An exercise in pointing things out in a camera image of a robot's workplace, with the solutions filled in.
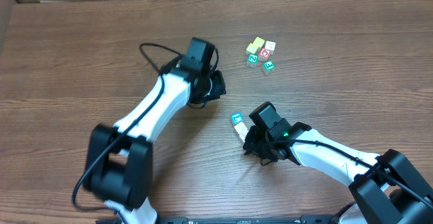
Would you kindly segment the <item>wooden block with E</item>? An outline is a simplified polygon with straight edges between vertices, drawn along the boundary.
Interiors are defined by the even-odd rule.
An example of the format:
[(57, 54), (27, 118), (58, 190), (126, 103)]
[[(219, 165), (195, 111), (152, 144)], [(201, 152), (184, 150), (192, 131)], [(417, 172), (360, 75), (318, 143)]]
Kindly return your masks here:
[(233, 125), (237, 125), (243, 121), (244, 121), (244, 119), (243, 119), (243, 116), (240, 112), (236, 112), (236, 113), (233, 113), (231, 115), (231, 122)]

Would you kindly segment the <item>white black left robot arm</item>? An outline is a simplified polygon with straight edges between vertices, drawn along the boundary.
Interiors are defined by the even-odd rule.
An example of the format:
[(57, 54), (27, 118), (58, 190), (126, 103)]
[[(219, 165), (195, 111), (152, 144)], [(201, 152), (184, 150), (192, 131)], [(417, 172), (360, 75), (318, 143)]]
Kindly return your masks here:
[(153, 144), (181, 108), (202, 109), (226, 93), (217, 68), (219, 51), (203, 39), (192, 38), (185, 53), (162, 67), (142, 54), (158, 73), (153, 89), (113, 126), (97, 125), (91, 132), (85, 169), (72, 190), (75, 209), (93, 212), (77, 202), (81, 187), (114, 211), (115, 223), (159, 223), (149, 201), (153, 176)]

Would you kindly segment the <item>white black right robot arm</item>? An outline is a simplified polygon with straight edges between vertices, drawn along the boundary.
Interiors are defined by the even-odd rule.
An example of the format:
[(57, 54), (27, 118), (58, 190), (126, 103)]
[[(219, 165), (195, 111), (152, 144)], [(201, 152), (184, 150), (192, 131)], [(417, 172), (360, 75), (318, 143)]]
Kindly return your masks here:
[(332, 141), (302, 122), (291, 125), (265, 102), (249, 115), (244, 143), (266, 166), (280, 160), (321, 171), (351, 192), (354, 203), (332, 223), (432, 222), (432, 187), (402, 153), (367, 153)]

